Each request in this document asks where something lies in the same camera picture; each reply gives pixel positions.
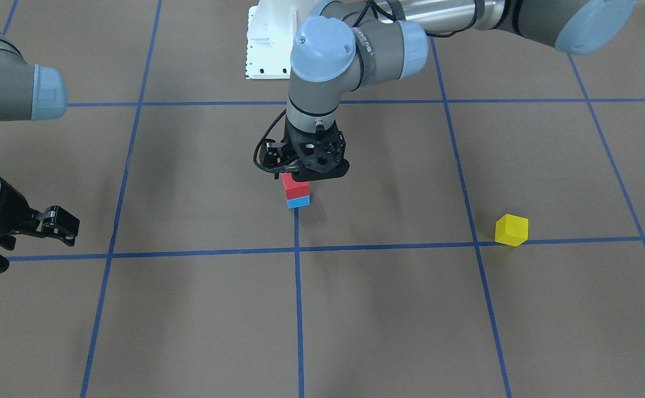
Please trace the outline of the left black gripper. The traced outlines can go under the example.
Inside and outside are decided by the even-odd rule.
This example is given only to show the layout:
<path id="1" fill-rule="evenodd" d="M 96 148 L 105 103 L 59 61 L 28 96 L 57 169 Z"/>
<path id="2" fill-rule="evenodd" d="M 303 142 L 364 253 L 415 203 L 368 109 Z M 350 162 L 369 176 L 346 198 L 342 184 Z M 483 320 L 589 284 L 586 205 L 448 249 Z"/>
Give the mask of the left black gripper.
<path id="1" fill-rule="evenodd" d="M 289 119 L 285 119 L 284 141 L 277 143 L 274 139 L 264 139 L 261 150 L 261 165 L 266 169 L 287 166 L 299 159 L 304 166 L 319 165 L 318 146 L 322 136 L 307 133 L 296 128 Z"/>

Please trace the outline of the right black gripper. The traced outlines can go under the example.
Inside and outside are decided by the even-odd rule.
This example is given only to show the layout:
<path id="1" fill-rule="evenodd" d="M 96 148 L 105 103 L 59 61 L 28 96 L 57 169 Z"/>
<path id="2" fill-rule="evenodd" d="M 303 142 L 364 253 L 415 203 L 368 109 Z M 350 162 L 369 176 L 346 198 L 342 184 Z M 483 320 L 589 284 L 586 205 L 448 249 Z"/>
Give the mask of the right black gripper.
<path id="1" fill-rule="evenodd" d="M 0 247 L 13 247 L 15 239 L 12 236 L 17 234 L 57 239 L 74 247 L 80 225 L 81 221 L 75 215 L 60 206 L 51 206 L 38 213 L 21 192 L 0 177 Z"/>

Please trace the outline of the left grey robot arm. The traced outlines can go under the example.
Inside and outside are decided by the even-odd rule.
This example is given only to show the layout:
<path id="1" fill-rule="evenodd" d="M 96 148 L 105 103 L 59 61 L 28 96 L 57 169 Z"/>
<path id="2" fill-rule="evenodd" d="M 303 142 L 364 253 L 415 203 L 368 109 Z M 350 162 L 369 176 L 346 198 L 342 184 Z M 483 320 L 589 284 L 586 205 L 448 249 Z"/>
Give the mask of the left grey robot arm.
<path id="1" fill-rule="evenodd" d="M 430 38 L 501 30 L 559 52 L 587 55 L 626 24 L 634 1 L 319 1 L 294 30 L 280 141 L 264 133 L 254 165 L 297 182 L 344 176 L 337 110 L 346 92 L 423 70 Z"/>

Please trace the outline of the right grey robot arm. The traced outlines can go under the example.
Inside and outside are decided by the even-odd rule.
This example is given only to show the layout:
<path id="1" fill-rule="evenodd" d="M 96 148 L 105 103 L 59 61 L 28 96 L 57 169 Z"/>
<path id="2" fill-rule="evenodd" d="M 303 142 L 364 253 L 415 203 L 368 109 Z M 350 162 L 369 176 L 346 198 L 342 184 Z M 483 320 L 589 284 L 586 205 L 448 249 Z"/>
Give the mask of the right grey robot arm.
<path id="1" fill-rule="evenodd" d="M 59 71 L 30 65 L 0 31 L 0 122 L 57 120 L 67 109 L 67 88 Z M 24 196 L 0 177 L 0 240 L 15 234 L 75 244 L 79 219 L 62 207 L 32 209 Z"/>

